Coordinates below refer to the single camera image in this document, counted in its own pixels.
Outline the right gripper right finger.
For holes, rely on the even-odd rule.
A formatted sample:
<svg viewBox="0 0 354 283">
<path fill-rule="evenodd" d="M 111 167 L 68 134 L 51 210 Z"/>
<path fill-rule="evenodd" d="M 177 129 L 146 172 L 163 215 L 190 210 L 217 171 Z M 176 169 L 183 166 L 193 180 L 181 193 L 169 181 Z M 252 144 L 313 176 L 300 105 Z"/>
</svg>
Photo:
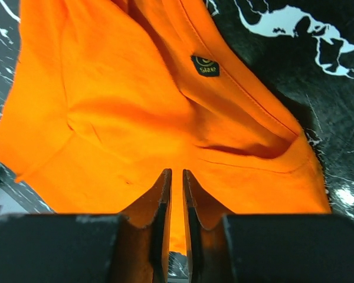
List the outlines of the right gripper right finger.
<svg viewBox="0 0 354 283">
<path fill-rule="evenodd" d="M 190 282 L 354 282 L 354 223 L 229 210 L 183 171 Z"/>
</svg>

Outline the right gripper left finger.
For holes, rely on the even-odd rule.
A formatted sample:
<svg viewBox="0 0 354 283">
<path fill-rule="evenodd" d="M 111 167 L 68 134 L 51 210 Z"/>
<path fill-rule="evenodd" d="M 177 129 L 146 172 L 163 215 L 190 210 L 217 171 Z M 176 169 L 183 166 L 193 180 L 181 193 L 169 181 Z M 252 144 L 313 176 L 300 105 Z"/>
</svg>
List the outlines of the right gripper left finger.
<svg viewBox="0 0 354 283">
<path fill-rule="evenodd" d="M 0 282 L 166 282 L 171 181 L 115 214 L 0 215 Z"/>
</svg>

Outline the orange t shirt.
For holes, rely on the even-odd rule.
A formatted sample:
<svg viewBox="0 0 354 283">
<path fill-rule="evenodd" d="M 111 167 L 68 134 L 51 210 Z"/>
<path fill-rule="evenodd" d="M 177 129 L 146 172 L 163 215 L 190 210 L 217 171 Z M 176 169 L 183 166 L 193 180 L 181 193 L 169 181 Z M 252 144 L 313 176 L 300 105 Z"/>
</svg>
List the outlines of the orange t shirt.
<svg viewBox="0 0 354 283">
<path fill-rule="evenodd" d="M 202 1 L 21 1 L 0 162 L 57 213 L 117 213 L 170 168 L 238 214 L 329 213 L 297 120 L 230 50 Z"/>
</svg>

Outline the black marbled table mat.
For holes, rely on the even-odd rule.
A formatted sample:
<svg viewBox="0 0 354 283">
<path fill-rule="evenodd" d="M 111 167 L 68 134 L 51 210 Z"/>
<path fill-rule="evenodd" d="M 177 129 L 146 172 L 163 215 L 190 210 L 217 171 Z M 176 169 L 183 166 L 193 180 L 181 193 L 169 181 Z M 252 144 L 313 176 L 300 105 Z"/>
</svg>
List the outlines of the black marbled table mat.
<svg viewBox="0 0 354 283">
<path fill-rule="evenodd" d="M 0 1 L 0 120 L 21 50 L 21 1 Z M 354 1 L 202 1 L 238 59 L 301 126 L 330 212 L 354 220 Z"/>
</svg>

